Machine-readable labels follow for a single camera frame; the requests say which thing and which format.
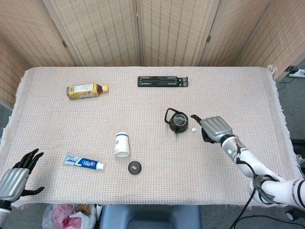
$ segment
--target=toothpaste cap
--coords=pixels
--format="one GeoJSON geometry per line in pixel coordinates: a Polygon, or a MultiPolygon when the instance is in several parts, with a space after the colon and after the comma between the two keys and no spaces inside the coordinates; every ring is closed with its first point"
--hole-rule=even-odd
{"type": "Polygon", "coordinates": [[[105,164],[102,164],[101,162],[98,162],[96,165],[96,170],[101,169],[104,170],[105,169],[105,164]]]}

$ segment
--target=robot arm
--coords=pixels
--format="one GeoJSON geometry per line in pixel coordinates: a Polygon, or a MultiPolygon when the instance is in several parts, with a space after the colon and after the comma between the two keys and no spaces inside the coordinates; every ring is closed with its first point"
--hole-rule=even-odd
{"type": "Polygon", "coordinates": [[[241,172],[252,178],[248,184],[253,199],[264,204],[288,204],[305,208],[305,180],[286,181],[268,169],[233,134],[231,127],[219,116],[201,119],[192,115],[202,127],[205,142],[220,143],[224,152],[233,160],[241,172]]]}
{"type": "Polygon", "coordinates": [[[23,196],[32,196],[43,191],[44,187],[37,190],[26,190],[25,185],[36,162],[43,155],[38,149],[26,154],[22,160],[6,171],[0,181],[0,228],[3,227],[7,217],[11,213],[11,203],[23,196]]]}

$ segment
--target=teapot handle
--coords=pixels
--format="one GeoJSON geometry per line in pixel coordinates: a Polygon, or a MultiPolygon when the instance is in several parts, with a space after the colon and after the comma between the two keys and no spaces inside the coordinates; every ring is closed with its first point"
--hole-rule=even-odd
{"type": "Polygon", "coordinates": [[[167,121],[167,113],[168,113],[169,110],[172,110],[172,111],[174,111],[175,113],[179,112],[179,111],[177,111],[177,110],[175,110],[175,109],[168,108],[167,111],[166,111],[166,113],[165,113],[165,118],[164,118],[164,121],[165,121],[167,124],[170,124],[170,122],[167,121]]]}

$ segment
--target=black fingertip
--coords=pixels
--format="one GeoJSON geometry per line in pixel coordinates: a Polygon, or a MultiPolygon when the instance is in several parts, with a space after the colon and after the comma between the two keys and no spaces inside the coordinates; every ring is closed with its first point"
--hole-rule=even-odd
{"type": "Polygon", "coordinates": [[[13,168],[19,168],[19,164],[20,164],[20,162],[17,162],[17,163],[13,166],[13,168]]]}
{"type": "Polygon", "coordinates": [[[30,153],[34,153],[34,154],[35,154],[35,153],[38,152],[38,150],[39,150],[38,148],[37,148],[37,149],[34,149],[34,150],[33,150],[32,152],[30,152],[30,153]]]}
{"type": "Polygon", "coordinates": [[[201,125],[201,123],[200,123],[201,118],[199,118],[197,115],[193,114],[193,115],[191,115],[191,118],[195,119],[195,121],[196,121],[199,125],[201,125]]]}
{"type": "Polygon", "coordinates": [[[33,161],[38,161],[38,159],[41,158],[43,154],[44,154],[43,152],[37,154],[37,155],[33,158],[33,161]]]}
{"type": "Polygon", "coordinates": [[[39,194],[44,190],[44,187],[40,187],[37,190],[35,190],[35,194],[39,194]]]}

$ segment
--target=bottle cap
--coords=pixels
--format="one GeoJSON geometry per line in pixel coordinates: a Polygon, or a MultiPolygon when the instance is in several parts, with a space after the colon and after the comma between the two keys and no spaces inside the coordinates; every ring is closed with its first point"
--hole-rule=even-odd
{"type": "Polygon", "coordinates": [[[103,89],[103,92],[108,92],[109,91],[109,88],[108,88],[107,85],[103,85],[102,89],[103,89]]]}

